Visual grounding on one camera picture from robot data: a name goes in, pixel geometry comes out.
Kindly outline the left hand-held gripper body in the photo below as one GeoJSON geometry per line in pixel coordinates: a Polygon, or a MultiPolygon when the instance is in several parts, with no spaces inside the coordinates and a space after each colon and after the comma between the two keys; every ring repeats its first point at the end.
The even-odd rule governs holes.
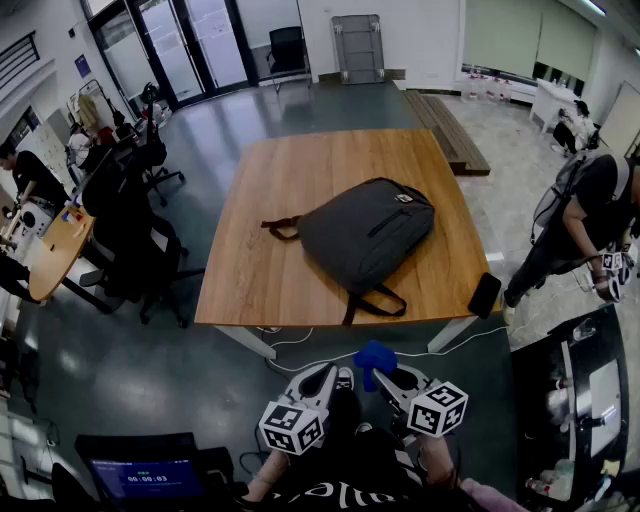
{"type": "Polygon", "coordinates": [[[266,446],[289,455],[303,455],[310,448],[321,448],[329,399],[294,398],[281,394],[270,401],[258,428],[266,446]]]}

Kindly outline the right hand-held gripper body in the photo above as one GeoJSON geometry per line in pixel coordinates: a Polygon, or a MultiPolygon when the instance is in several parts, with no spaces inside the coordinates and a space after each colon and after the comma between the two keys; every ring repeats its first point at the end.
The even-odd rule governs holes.
{"type": "Polygon", "coordinates": [[[469,396],[451,382],[433,381],[426,389],[411,392],[399,401],[404,414],[398,437],[404,446],[418,434],[441,438],[457,428],[465,415],[469,396]]]}

